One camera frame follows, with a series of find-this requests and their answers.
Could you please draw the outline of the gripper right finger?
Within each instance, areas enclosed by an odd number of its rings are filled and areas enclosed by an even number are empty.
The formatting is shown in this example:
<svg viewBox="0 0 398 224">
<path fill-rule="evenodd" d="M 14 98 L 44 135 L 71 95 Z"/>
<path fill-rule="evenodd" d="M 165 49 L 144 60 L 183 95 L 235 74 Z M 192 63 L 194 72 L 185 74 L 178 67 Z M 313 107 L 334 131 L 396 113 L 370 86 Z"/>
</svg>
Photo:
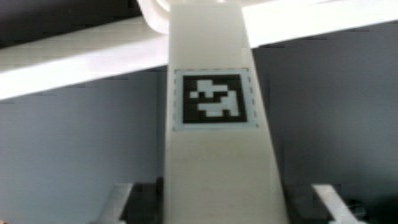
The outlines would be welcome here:
<svg viewBox="0 0 398 224">
<path fill-rule="evenodd" d="M 302 217 L 299 206 L 293 202 L 293 195 L 290 192 L 284 192 L 290 224 L 364 224 L 348 208 L 334 186 L 331 184 L 313 184 L 311 189 L 327 212 L 327 217 L 323 219 L 307 219 Z"/>
</svg>

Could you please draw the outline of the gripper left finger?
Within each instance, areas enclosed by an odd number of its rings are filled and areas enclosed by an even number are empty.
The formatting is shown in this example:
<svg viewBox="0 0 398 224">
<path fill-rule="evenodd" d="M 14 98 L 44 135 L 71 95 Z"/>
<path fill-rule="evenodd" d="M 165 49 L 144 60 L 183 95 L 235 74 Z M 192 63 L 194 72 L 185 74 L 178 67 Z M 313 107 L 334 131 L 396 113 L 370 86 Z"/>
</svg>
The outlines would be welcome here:
<svg viewBox="0 0 398 224">
<path fill-rule="evenodd" d="M 164 178 L 114 185 L 94 224 L 164 224 Z"/>
</svg>

